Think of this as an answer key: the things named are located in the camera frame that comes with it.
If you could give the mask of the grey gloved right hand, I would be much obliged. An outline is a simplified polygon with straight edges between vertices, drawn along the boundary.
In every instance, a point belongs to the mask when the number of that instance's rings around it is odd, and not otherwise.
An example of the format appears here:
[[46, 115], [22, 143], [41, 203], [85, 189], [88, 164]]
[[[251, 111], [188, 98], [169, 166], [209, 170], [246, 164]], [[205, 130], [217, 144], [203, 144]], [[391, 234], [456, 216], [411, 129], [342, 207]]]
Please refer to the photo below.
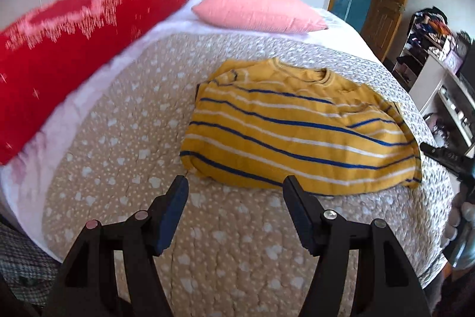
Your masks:
[[474, 204], [461, 186], [452, 201], [452, 208], [441, 240], [443, 254], [455, 271], [474, 266]]

